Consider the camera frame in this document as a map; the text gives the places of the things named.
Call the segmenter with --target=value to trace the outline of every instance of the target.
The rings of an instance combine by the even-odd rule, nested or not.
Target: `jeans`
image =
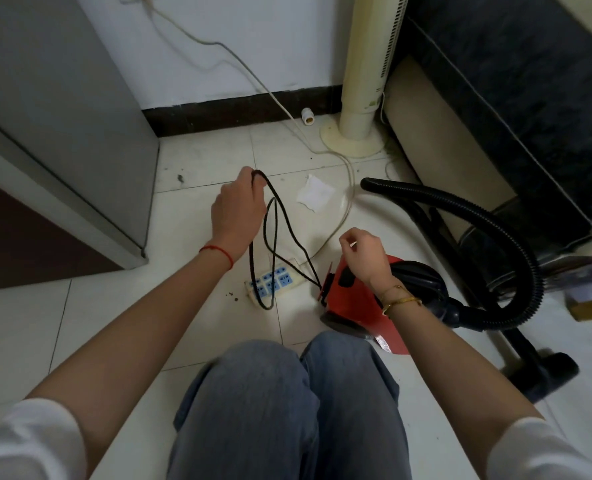
[[[190,385],[167,479],[411,479],[398,392],[365,340],[239,344]]]

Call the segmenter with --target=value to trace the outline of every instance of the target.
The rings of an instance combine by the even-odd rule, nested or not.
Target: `vacuum cleaner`
[[[485,209],[438,189],[378,178],[363,178],[360,186],[394,201],[412,217],[460,277],[474,306],[449,297],[440,274],[426,264],[388,256],[394,276],[449,327],[501,331],[522,359],[522,366],[508,375],[508,379],[528,400],[537,403],[578,375],[578,364],[569,355],[540,355],[517,329],[536,313],[544,293],[538,261],[521,236]],[[429,206],[429,215],[419,203]],[[498,304],[475,264],[460,253],[453,239],[449,240],[451,236],[445,236],[444,223],[436,209],[476,226],[507,254],[515,273],[515,293],[507,306]],[[327,274],[319,299],[325,306],[321,320],[327,326],[357,337],[375,339],[392,353],[406,353],[393,323],[381,313],[382,304],[356,279],[344,260],[335,273]]]

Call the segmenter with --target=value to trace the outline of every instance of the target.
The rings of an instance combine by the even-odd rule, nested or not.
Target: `tower fan base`
[[[365,139],[349,139],[340,134],[335,119],[320,128],[320,138],[332,152],[349,158],[371,157],[387,143],[387,134],[375,123],[371,124],[369,135]]]

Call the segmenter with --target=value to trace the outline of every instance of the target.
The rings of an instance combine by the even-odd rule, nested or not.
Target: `hand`
[[[252,185],[252,169],[245,166],[236,180],[220,187],[212,205],[212,240],[238,261],[254,240],[267,208],[263,187],[265,179],[257,176]]]
[[[340,236],[342,256],[351,272],[377,296],[400,281],[391,274],[387,253],[380,238],[353,227]]]

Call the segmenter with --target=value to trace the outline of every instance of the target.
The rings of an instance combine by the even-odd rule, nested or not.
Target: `red vacuum cleaner body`
[[[401,262],[387,256],[390,264]],[[386,351],[409,354],[392,321],[382,314],[382,304],[349,270],[344,257],[335,273],[328,273],[321,292],[325,306],[323,323],[337,331],[365,339],[373,338]]]

